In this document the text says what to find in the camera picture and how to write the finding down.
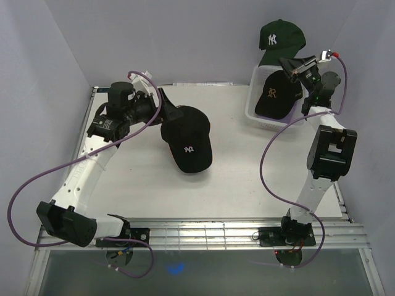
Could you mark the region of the green NY baseball cap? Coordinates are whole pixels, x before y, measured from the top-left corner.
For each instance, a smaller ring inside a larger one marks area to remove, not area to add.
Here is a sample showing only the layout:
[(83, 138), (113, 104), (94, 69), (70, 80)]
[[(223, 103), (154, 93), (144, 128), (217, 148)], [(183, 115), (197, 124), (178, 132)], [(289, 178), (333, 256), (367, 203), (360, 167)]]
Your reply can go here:
[(259, 49), (265, 51), (259, 66), (279, 66), (279, 58), (292, 59), (306, 46), (303, 31), (294, 23), (278, 19), (260, 29)]

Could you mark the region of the black NY baseball cap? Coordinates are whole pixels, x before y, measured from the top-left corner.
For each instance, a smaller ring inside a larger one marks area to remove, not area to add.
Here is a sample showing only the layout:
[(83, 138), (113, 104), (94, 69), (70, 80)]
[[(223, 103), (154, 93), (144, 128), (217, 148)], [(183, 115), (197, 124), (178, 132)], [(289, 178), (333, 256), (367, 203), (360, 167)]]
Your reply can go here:
[(160, 133), (171, 151), (178, 168), (186, 174), (208, 169), (213, 160), (210, 143), (210, 121), (197, 108), (180, 105), (183, 116), (163, 123)]

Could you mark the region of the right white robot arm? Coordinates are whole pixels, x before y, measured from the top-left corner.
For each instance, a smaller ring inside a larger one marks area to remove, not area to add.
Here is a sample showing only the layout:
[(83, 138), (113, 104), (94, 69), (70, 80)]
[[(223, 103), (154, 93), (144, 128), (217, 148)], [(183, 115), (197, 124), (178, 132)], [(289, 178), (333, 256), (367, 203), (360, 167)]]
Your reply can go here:
[(318, 65), (339, 55), (323, 51), (320, 57), (280, 58), (279, 63), (291, 82), (300, 82), (308, 92), (301, 113), (316, 134), (307, 156), (309, 171), (295, 205), (281, 220), (279, 238), (286, 245), (312, 237), (312, 221), (326, 191), (345, 176), (352, 162), (357, 132), (340, 125), (331, 109), (331, 97), (341, 79), (335, 72), (321, 74)]

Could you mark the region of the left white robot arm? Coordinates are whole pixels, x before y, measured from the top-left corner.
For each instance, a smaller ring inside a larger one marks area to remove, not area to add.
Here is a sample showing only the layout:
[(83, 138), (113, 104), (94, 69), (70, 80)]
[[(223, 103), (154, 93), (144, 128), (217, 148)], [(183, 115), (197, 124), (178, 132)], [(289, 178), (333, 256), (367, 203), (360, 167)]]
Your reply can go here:
[(64, 184), (50, 202), (40, 202), (36, 213), (52, 237), (86, 247), (92, 240), (109, 237), (117, 246), (131, 239), (130, 223), (119, 215), (98, 218), (85, 215), (88, 201), (110, 158), (120, 147), (120, 141), (138, 123), (159, 125), (182, 117), (162, 88), (161, 105), (155, 105), (153, 95), (144, 83), (112, 83), (107, 90), (107, 102), (96, 110), (81, 147), (82, 161), (73, 165)]

